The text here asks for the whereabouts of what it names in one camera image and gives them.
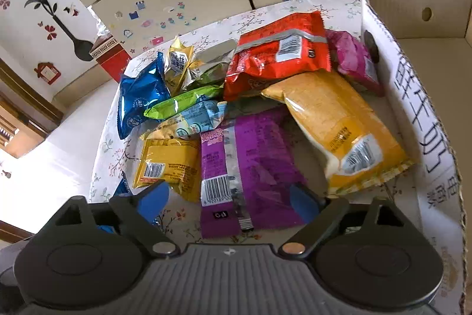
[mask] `floor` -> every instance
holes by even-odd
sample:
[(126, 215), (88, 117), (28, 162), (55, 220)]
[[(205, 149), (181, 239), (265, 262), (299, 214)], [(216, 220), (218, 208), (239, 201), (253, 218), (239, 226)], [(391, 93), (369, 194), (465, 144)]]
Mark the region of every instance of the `floor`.
[(69, 197), (88, 196), (100, 135), (117, 87), (111, 80), (92, 91), (70, 108), (38, 147), (20, 159), (4, 160), (2, 168), (11, 178), (0, 177), (0, 220), (36, 233)]

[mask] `black vase decal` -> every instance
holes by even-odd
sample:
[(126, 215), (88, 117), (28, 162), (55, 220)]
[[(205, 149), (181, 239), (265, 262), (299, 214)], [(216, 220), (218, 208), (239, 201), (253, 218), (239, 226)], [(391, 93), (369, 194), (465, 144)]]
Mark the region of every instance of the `black vase decal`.
[(57, 10), (57, 3), (55, 3), (52, 7), (48, 0), (27, 0), (24, 4), (26, 7), (29, 4), (34, 4), (34, 9), (38, 9), (41, 6), (44, 10), (53, 18), (56, 24), (65, 32), (65, 34), (70, 38), (72, 43), (74, 43), (74, 53), (76, 54), (77, 58), (83, 60), (85, 62), (90, 62), (92, 57), (90, 55), (90, 50), (93, 46), (93, 43), (77, 39), (69, 29), (62, 23), (62, 21), (55, 15)]

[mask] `red box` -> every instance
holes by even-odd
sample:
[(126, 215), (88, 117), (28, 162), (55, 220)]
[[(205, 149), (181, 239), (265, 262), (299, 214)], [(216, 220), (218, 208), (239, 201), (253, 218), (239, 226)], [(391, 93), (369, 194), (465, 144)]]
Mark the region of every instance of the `red box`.
[(90, 55), (118, 83), (121, 74), (131, 60), (120, 42), (111, 34), (98, 37), (90, 51)]

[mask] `yellow snack bag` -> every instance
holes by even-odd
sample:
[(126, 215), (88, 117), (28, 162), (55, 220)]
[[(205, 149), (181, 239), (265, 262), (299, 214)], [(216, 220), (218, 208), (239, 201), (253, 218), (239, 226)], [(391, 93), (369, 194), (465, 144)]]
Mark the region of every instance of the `yellow snack bag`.
[(188, 66), (193, 61), (194, 47), (184, 46), (178, 37), (172, 42), (164, 62), (166, 86), (174, 97), (179, 94)]
[(147, 139), (134, 188), (163, 179), (185, 200), (200, 201), (200, 141), (183, 139)]
[(285, 103), (319, 150), (328, 194), (379, 185), (413, 164), (364, 99), (335, 72), (295, 75), (262, 95)]

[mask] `metal screw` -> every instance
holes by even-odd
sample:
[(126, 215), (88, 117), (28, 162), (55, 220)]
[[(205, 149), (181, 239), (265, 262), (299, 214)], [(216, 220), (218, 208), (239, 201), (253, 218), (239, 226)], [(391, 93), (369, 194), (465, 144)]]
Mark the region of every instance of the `metal screw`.
[(286, 254), (290, 254), (290, 255), (300, 255), (300, 254), (303, 254), (305, 252), (305, 246), (301, 243), (297, 243), (297, 242), (290, 242), (290, 243), (285, 243), (283, 246), (282, 246), (282, 250), (286, 253)]
[(176, 250), (176, 245), (170, 242), (159, 242), (153, 246), (153, 251), (157, 254), (168, 255)]

